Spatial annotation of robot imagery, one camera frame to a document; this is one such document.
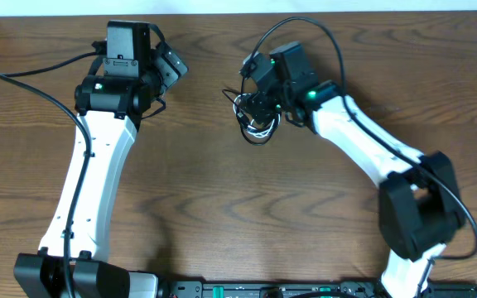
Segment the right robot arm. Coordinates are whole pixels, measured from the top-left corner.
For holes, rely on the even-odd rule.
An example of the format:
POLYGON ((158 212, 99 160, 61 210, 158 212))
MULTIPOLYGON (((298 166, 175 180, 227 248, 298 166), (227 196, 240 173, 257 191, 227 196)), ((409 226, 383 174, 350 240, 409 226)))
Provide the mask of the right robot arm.
POLYGON ((297 41, 255 52, 239 73, 257 90, 238 98, 238 116, 274 127, 282 115, 336 145, 378 188, 378 224, 390 248, 380 277, 389 297, 416 297, 428 288, 436 260, 465 224, 451 160, 425 155, 381 128, 331 80, 319 81, 297 41))

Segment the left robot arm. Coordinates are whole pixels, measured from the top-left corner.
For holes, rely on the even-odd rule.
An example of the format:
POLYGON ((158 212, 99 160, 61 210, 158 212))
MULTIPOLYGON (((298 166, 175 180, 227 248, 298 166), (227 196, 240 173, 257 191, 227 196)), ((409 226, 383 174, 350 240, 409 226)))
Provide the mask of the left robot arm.
POLYGON ((93 63, 75 88, 75 145, 51 223, 35 253, 17 256, 13 274, 30 297, 164 297, 150 272, 108 262, 118 184, 141 121, 156 115, 186 64, 150 22, 116 21, 93 44, 93 63))

